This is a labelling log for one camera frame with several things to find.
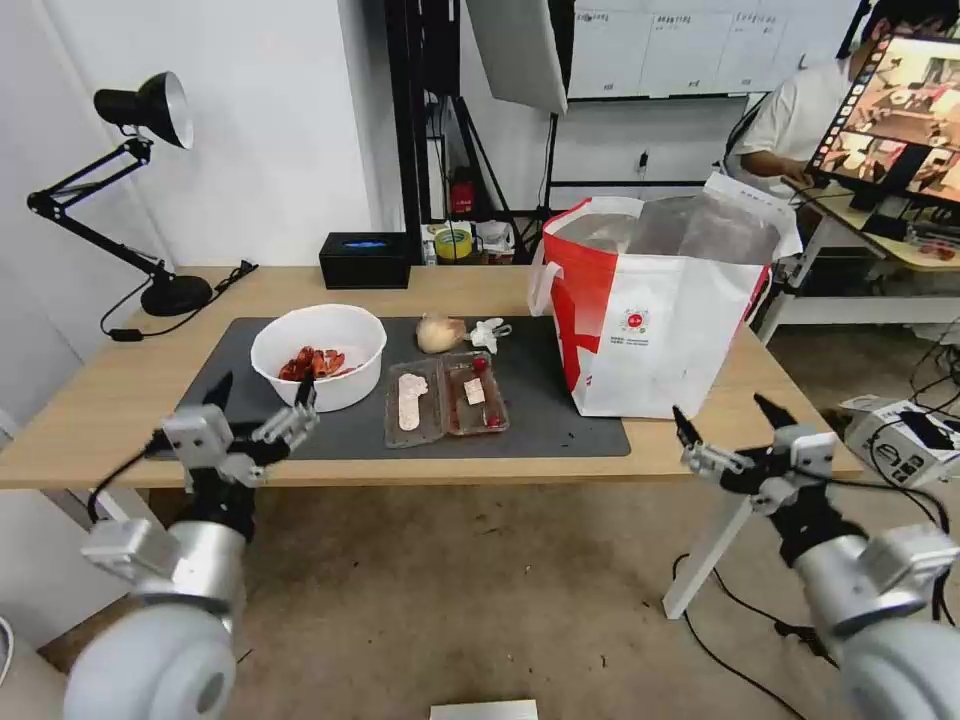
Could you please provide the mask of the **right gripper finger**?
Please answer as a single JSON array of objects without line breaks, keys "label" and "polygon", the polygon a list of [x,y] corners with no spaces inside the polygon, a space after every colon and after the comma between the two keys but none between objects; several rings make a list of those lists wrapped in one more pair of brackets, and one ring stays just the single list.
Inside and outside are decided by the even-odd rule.
[{"label": "right gripper finger", "polygon": [[719,449],[703,441],[692,421],[677,405],[672,406],[676,435],[682,447],[682,463],[696,475],[740,475],[751,468],[751,459]]},{"label": "right gripper finger", "polygon": [[755,393],[753,399],[773,430],[773,444],[793,444],[802,436],[802,426],[785,407],[760,393]]}]

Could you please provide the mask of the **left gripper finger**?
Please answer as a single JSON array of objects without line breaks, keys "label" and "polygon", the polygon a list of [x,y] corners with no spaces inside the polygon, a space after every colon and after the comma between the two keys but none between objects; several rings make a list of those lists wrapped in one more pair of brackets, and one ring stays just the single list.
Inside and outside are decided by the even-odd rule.
[{"label": "left gripper finger", "polygon": [[203,416],[213,422],[225,422],[225,410],[230,398],[234,380],[232,371],[225,373],[214,383],[202,398]]},{"label": "left gripper finger", "polygon": [[298,384],[294,404],[277,411],[251,433],[250,439],[267,444],[282,441],[289,451],[295,450],[318,423],[315,402],[315,378],[312,373],[306,373]]}]

